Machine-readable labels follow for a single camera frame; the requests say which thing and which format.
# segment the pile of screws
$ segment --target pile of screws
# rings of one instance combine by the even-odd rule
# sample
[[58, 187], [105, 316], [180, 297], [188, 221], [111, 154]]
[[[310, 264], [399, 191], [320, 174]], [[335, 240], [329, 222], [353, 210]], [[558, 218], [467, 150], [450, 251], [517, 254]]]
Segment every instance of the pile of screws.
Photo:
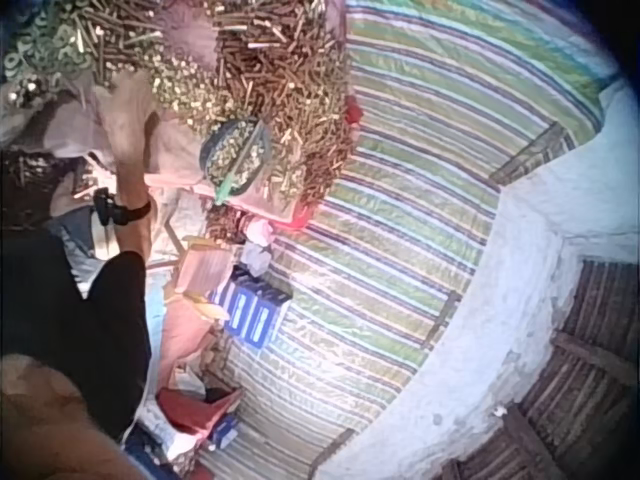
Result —
[[148, 70], [159, 102], [202, 138], [233, 118], [263, 119], [277, 162], [269, 195], [318, 202], [352, 149], [347, 59], [326, 31], [324, 1], [200, 1], [219, 29], [215, 72], [164, 43], [159, 17], [170, 6], [157, 0], [51, 0], [16, 36], [5, 72], [91, 68], [109, 86], [117, 71]]
[[[218, 85], [271, 128], [271, 194], [324, 198], [348, 158], [347, 60], [325, 29], [321, 0], [240, 0], [207, 6], [220, 29]], [[299, 155], [294, 155], [296, 147]], [[292, 158], [299, 160], [292, 164]]]
[[25, 74], [11, 85], [7, 96], [9, 105], [15, 108], [30, 109], [38, 107], [60, 90], [60, 74], [51, 76], [35, 73]]
[[216, 206], [213, 202], [209, 202], [205, 209], [207, 238], [226, 244], [244, 242], [244, 236], [240, 232], [240, 221], [246, 213], [228, 205]]

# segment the striped fabric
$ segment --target striped fabric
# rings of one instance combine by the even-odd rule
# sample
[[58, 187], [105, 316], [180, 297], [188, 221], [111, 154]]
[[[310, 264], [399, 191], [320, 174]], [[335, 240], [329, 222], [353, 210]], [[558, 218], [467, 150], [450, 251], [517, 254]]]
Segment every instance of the striped fabric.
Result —
[[373, 422], [473, 278], [498, 206], [489, 175], [554, 123], [571, 148], [601, 128], [606, 65], [520, 3], [348, 0], [358, 149], [308, 228], [275, 242], [270, 280], [294, 294], [278, 336], [234, 343], [216, 372], [246, 390], [239, 437], [203, 455], [216, 478], [306, 478]]

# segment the green handle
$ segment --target green handle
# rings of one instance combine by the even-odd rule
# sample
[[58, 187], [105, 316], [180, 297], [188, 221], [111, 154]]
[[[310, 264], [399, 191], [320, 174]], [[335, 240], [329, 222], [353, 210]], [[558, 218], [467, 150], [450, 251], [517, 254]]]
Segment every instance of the green handle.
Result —
[[227, 198], [229, 198], [229, 193], [231, 192], [231, 186], [233, 185], [233, 179], [236, 176], [236, 170], [238, 169], [238, 166], [244, 161], [244, 158], [249, 153], [251, 146], [255, 143], [258, 136], [262, 134], [263, 128], [264, 128], [264, 123], [262, 122], [262, 120], [259, 120], [258, 123], [256, 123], [256, 126], [254, 127], [253, 132], [251, 133], [251, 136], [242, 147], [242, 150], [240, 151], [240, 154], [238, 155], [238, 158], [235, 164], [233, 165], [233, 167], [231, 167], [231, 170], [229, 171], [229, 173], [227, 173], [227, 175], [224, 177], [222, 184], [216, 190], [216, 198], [214, 200], [214, 203], [216, 204], [216, 206], [222, 205], [227, 200]]
[[233, 185], [234, 177], [234, 172], [227, 173], [227, 176], [224, 177], [222, 184], [216, 190], [216, 198], [214, 203], [217, 206], [222, 205], [227, 200], [227, 198], [229, 198], [229, 192], [231, 192], [231, 185]]

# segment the blue box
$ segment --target blue box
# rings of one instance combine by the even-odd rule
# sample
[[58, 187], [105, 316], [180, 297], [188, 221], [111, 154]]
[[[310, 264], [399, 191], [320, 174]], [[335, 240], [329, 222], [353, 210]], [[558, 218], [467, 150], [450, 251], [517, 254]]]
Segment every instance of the blue box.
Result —
[[212, 292], [209, 300], [229, 313], [225, 330], [242, 342], [261, 349], [280, 328], [291, 295], [236, 266], [229, 282]]

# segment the black watch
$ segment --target black watch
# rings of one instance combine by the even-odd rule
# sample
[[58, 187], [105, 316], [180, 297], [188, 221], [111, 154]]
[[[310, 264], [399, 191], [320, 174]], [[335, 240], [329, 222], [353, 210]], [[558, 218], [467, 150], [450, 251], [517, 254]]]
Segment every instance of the black watch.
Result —
[[127, 225], [146, 217], [151, 211], [151, 201], [149, 200], [140, 208], [129, 210], [127, 207], [116, 204], [116, 197], [109, 193], [109, 189], [98, 188], [93, 192], [93, 206], [98, 214], [100, 225], [106, 227], [109, 221], [113, 220], [115, 225]]

